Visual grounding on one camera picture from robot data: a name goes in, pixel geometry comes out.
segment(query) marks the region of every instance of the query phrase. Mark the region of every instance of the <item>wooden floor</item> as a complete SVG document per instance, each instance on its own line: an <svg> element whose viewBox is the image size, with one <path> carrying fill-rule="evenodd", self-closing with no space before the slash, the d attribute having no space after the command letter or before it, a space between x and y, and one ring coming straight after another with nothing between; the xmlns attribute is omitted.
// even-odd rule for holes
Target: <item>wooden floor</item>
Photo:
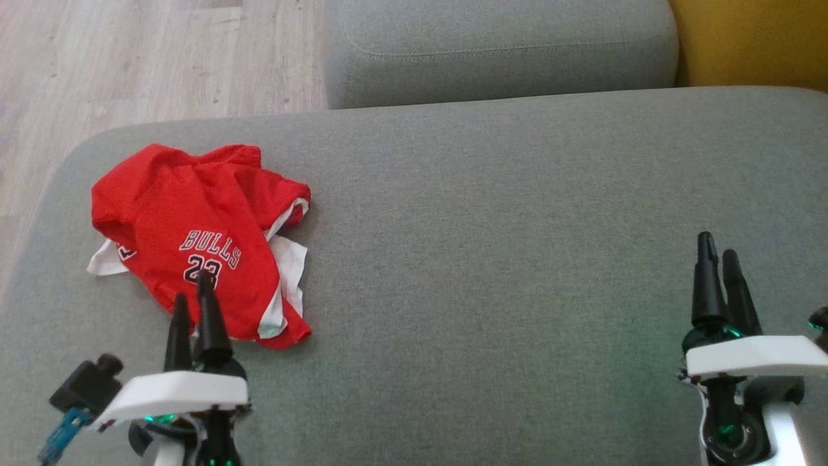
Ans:
<svg viewBox="0 0 828 466"><path fill-rule="evenodd" d="M0 299L51 175L84 139L323 109L322 1L0 0Z"/></svg>

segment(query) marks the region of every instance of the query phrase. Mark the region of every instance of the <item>gray fabric upholstery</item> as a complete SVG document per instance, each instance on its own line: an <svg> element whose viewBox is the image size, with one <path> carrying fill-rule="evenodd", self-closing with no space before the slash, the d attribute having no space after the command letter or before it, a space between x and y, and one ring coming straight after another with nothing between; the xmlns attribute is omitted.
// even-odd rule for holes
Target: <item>gray fabric upholstery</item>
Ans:
<svg viewBox="0 0 828 466"><path fill-rule="evenodd" d="M669 87L667 0L330 0L332 108Z"/></svg>
<svg viewBox="0 0 828 466"><path fill-rule="evenodd" d="M741 256L769 333L828 301L828 96L623 91L153 124L78 147L38 211L0 311L0 451L31 464L46 402L85 358L158 371L168 316L84 267L89 188L158 142L258 144L303 182L310 339L239 344L269 464L697 464L699 401L674 379L696 234ZM828 432L828 381L806 407ZM124 430L65 464L137 464Z"/></svg>

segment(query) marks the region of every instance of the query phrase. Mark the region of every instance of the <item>white side panel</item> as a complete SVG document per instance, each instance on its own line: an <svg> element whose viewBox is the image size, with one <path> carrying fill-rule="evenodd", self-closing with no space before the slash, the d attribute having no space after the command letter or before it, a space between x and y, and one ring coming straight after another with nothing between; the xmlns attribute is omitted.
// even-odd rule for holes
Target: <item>white side panel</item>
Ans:
<svg viewBox="0 0 828 466"><path fill-rule="evenodd" d="M184 444L157 435L141 457L141 466L181 466L186 455Z"/></svg>
<svg viewBox="0 0 828 466"><path fill-rule="evenodd" d="M772 457L756 466L825 466L819 437L811 436L801 408L793 403L763 406L762 418Z"/></svg>
<svg viewBox="0 0 828 466"><path fill-rule="evenodd" d="M213 405L232 410L247 403L248 383L241 377L191 371L138 376L123 386L92 427L110 420L119 424L145 416L203 411Z"/></svg>
<svg viewBox="0 0 828 466"><path fill-rule="evenodd" d="M690 376L811 376L828 374L828 354L803 336L744 337L687 352Z"/></svg>

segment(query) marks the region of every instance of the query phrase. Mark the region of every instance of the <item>seam stitching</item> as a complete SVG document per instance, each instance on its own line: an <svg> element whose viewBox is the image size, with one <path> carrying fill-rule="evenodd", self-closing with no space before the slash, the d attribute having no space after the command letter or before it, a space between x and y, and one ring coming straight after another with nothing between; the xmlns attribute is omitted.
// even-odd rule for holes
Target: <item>seam stitching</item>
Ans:
<svg viewBox="0 0 828 466"><path fill-rule="evenodd" d="M457 49L450 51L433 51L433 52L408 52L408 53L390 53L390 52L376 52L369 51L358 46L348 31L343 27L343 36L348 41L351 48L359 54L374 60L386 61L404 61L404 60L434 60L437 58L451 58L462 56L489 56L489 55L511 55L521 51L548 51L560 48L578 48L578 47L602 47L602 46L620 46L632 45L642 42L652 41L659 37L665 36L668 32L660 32L655 36L637 39L635 41L616 41L616 42L576 42L572 44L534 44L521 46L506 46L496 48L472 48L472 49Z"/></svg>

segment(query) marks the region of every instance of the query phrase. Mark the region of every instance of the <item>blue connector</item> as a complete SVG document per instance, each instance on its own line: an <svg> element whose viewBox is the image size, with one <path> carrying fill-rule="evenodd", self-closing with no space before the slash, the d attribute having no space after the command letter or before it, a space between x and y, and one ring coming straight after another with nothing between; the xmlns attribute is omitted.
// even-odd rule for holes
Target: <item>blue connector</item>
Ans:
<svg viewBox="0 0 828 466"><path fill-rule="evenodd" d="M54 466L63 456L63 451L69 443L87 425L92 424L92 417L80 408L70 408L63 416L63 420L46 439L46 446L37 455L41 466Z"/></svg>

